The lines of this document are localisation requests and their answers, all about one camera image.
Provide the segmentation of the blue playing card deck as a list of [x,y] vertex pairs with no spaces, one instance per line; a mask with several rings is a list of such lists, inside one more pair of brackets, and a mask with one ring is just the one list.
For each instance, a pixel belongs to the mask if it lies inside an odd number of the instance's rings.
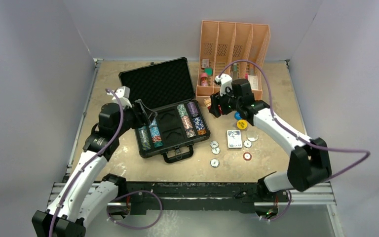
[[239,149],[243,147],[240,130],[227,130],[227,147],[229,149]]

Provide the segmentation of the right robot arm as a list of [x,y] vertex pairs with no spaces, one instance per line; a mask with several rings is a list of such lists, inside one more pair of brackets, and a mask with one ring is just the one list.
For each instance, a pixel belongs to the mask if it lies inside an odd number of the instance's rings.
[[269,201],[277,191],[295,189],[303,192],[332,175],[326,142],[311,139],[280,120],[263,100],[255,100],[247,79],[233,80],[223,74],[214,79],[220,91],[210,96],[209,112],[215,117],[233,111],[252,126],[270,136],[289,155],[286,172],[274,172],[258,180],[257,194]]

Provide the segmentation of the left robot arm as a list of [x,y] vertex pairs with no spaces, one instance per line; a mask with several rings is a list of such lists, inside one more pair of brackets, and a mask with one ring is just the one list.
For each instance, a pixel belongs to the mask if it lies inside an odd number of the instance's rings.
[[45,211],[36,211],[32,224],[39,237],[83,237],[87,227],[109,202],[128,201],[129,196],[142,195],[144,190],[130,192],[126,179],[108,174],[93,193],[96,176],[106,166],[119,146],[119,137],[129,129],[149,125],[148,108],[141,100],[129,104],[122,99],[102,106],[99,122],[92,128],[79,163],[62,191]]

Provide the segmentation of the red playing card deck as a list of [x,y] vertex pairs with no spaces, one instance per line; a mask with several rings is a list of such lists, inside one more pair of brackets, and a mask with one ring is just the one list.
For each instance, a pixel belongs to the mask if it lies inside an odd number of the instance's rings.
[[205,99],[204,100],[204,105],[206,106],[206,107],[210,107],[211,106],[211,99],[210,98],[207,98],[207,99]]

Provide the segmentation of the dark green 50 chip stack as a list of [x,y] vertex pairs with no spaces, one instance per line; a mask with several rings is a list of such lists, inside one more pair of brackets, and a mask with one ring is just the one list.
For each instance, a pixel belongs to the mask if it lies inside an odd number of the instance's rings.
[[148,140],[149,135],[148,135],[148,131],[147,131],[147,127],[146,126],[143,126],[143,127],[139,128],[138,129],[138,133],[139,133],[139,136],[140,136],[141,139]]

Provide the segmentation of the white blue 10 chip stack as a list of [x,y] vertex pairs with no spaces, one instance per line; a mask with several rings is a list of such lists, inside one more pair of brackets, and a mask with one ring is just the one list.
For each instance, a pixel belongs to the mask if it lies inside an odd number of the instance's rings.
[[150,129],[150,132],[153,133],[153,134],[158,134],[159,133],[159,129],[158,129],[158,126],[157,126],[156,119],[153,119],[153,121],[149,125],[149,129]]

